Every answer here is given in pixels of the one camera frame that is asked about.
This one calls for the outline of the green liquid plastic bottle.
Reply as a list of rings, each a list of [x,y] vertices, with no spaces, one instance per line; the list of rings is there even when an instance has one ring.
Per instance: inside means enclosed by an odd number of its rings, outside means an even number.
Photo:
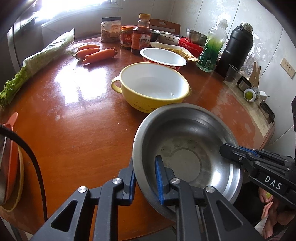
[[[219,53],[227,40],[227,20],[220,18],[216,25],[211,27],[203,51],[199,56],[197,66],[204,72],[212,72],[215,68]]]

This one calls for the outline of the carrot middle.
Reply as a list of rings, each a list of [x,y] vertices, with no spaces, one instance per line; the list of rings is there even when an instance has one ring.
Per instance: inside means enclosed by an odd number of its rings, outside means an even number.
[[[83,60],[87,55],[91,55],[94,53],[99,52],[100,49],[99,48],[89,48],[89,49],[83,49],[83,50],[79,50],[76,54],[75,57],[79,60]]]

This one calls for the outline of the white dish of pickled vegetables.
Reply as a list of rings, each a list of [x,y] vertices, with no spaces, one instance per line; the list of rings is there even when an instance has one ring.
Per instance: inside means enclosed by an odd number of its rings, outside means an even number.
[[[183,57],[186,61],[199,62],[199,59],[197,57],[195,57],[187,49],[181,46],[168,45],[160,42],[150,42],[150,46],[153,48],[160,48],[160,49],[165,49],[165,50],[174,52],[180,55],[181,57]]]

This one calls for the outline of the bagged celery bunch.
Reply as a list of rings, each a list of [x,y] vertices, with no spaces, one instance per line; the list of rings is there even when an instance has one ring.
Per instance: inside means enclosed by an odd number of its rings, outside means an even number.
[[[1,91],[2,107],[11,103],[16,93],[27,80],[66,52],[67,48],[74,42],[74,33],[75,29],[65,32],[42,51],[24,59],[20,71],[15,74],[12,80],[6,81],[4,89]]]

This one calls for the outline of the pink bear-shaped bowl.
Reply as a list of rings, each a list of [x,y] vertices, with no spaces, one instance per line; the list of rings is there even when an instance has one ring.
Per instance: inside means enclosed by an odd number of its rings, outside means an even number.
[[[18,118],[18,112],[14,112],[11,115],[11,117],[8,119],[5,126],[13,131],[13,127],[14,127],[14,124],[15,124],[17,118]],[[14,141],[11,141],[9,165],[8,165],[8,180],[6,183],[6,197],[5,197],[4,203],[6,203],[9,200],[9,198],[13,192],[15,181],[16,181],[18,165],[19,165],[18,145]]]

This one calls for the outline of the red paper noodle bowl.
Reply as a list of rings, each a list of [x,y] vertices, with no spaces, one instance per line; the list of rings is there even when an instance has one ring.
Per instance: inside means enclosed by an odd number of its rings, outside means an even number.
[[[180,55],[169,50],[160,48],[144,48],[140,50],[144,62],[156,63],[167,66],[175,71],[187,64],[187,61]]]

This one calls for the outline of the red jar orange lid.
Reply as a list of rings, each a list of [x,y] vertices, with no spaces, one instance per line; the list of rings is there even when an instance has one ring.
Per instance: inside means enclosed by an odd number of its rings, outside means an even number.
[[[120,30],[120,47],[121,49],[130,50],[132,46],[132,33],[136,26],[125,25],[121,26]]]

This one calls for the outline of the black thermos flask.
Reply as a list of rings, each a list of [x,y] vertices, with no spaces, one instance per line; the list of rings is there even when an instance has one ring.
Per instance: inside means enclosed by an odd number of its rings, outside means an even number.
[[[226,77],[229,65],[240,70],[253,46],[252,32],[253,27],[247,22],[242,22],[231,32],[227,46],[215,68],[216,73]]]

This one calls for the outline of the brown sauce bottle yellow cap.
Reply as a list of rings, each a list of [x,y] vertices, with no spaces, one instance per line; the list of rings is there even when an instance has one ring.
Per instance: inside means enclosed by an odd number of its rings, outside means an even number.
[[[152,32],[150,26],[150,14],[139,14],[137,27],[132,31],[131,52],[140,55],[140,50],[150,46]]]

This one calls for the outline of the carrot farthest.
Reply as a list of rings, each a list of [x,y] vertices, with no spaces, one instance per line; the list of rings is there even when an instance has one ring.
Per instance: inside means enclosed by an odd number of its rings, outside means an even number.
[[[85,50],[85,49],[99,49],[100,46],[99,45],[83,45],[80,46],[77,51],[81,51],[81,50]]]

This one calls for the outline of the clear plastic cup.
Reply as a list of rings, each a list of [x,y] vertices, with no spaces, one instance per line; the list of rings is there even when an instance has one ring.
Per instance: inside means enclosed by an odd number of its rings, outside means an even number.
[[[229,65],[228,71],[224,78],[224,83],[228,87],[233,87],[237,84],[238,80],[242,77],[241,72],[233,65]]]

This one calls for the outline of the deep steel bowl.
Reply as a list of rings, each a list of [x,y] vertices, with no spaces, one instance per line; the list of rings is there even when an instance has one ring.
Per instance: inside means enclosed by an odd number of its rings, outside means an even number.
[[[134,137],[132,161],[135,177],[148,203],[163,217],[174,220],[173,207],[158,200],[154,158],[191,186],[215,187],[234,203],[242,185],[240,166],[220,155],[223,144],[237,147],[233,133],[210,111],[188,103],[169,104],[150,113]]]

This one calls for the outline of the white ceramic bowl with text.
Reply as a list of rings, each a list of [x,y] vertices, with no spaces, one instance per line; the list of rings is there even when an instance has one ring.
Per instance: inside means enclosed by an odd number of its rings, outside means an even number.
[[[177,46],[180,38],[171,34],[159,33],[159,42],[167,45]]]

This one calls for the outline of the white charger plug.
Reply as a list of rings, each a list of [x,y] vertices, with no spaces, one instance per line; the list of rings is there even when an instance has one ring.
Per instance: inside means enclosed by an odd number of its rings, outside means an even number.
[[[264,91],[259,91],[259,99],[266,101],[269,95],[267,95]]]

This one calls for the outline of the steel round pan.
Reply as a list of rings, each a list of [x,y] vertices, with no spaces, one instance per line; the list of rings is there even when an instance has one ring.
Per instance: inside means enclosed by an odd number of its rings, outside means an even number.
[[[10,140],[7,137],[3,139],[3,145],[1,146],[1,205],[4,203],[6,196],[6,182],[8,178],[8,160],[9,150],[8,146]]]

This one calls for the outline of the red tissue box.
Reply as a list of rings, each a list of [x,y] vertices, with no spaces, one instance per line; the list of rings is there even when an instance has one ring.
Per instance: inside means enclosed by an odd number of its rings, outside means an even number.
[[[191,43],[188,39],[186,38],[180,38],[178,45],[187,49],[193,56],[199,57],[200,54],[203,51],[203,47],[199,46],[197,44]]]

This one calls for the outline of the carrot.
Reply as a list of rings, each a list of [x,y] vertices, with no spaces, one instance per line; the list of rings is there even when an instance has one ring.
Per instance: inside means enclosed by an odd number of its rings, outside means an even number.
[[[91,55],[94,53],[99,52],[100,49],[99,48],[89,48],[89,49],[83,49],[83,50],[79,50],[76,54],[75,57],[79,60],[83,60],[87,55]]]
[[[85,64],[103,61],[109,58],[113,58],[116,54],[117,54],[117,51],[112,48],[101,50],[99,52],[86,55],[85,58],[82,60],[82,64],[85,65]]]
[[[85,50],[85,49],[99,49],[100,46],[99,45],[83,45],[80,46],[77,51],[81,51],[81,50]]]

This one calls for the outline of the dark steel bowl behind jars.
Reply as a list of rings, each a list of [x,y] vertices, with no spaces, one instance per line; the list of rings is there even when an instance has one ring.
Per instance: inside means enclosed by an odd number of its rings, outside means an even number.
[[[159,31],[151,29],[151,40],[150,41],[155,42],[158,39],[159,34],[160,34]]]

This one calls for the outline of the green fruit in foam net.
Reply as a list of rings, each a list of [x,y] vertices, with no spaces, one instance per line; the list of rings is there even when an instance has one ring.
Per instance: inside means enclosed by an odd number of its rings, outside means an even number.
[[[248,102],[254,102],[260,98],[260,91],[257,87],[248,88],[244,91],[243,97]]]

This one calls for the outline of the wooden rabbit ornament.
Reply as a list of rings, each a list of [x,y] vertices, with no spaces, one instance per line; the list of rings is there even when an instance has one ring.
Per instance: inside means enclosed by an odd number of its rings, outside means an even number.
[[[249,82],[253,87],[259,87],[259,76],[261,72],[261,66],[259,66],[256,61],[253,64],[253,71],[250,75]]]

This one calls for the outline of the wall power socket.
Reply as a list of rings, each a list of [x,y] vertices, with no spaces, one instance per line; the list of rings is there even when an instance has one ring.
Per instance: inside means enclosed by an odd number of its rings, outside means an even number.
[[[281,63],[280,63],[281,67],[285,70],[285,72],[290,76],[290,78],[293,79],[294,75],[295,75],[295,70],[294,68],[288,63],[288,61],[283,58]]]

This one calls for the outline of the carrot nearest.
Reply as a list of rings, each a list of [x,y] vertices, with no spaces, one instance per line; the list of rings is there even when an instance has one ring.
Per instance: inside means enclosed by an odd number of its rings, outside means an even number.
[[[117,54],[117,51],[112,48],[101,50],[99,52],[86,55],[85,58],[82,60],[82,64],[85,65],[85,64],[103,61],[109,58],[113,58],[116,54]]]

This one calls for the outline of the grey refrigerator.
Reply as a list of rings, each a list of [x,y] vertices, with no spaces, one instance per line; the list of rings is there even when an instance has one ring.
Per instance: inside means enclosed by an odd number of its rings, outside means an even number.
[[[1,81],[20,70],[23,60],[44,47],[34,16],[41,1],[1,1]]]

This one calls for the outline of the clear jar black lid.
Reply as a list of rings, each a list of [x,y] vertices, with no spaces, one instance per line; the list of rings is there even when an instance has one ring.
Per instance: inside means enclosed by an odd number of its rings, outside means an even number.
[[[120,41],[121,17],[105,17],[101,19],[101,42],[112,43]]]

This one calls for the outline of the small steel cup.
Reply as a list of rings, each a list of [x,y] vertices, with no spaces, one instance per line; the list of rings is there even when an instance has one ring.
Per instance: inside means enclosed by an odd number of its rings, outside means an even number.
[[[252,84],[244,76],[241,76],[237,81],[237,87],[240,91],[244,92],[246,89],[251,88]]]

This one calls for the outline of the small steel bowl on box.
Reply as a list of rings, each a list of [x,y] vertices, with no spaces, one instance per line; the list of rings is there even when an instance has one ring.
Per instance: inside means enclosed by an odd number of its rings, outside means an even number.
[[[193,44],[197,44],[199,46],[205,46],[207,36],[193,29],[186,28],[186,39]]]

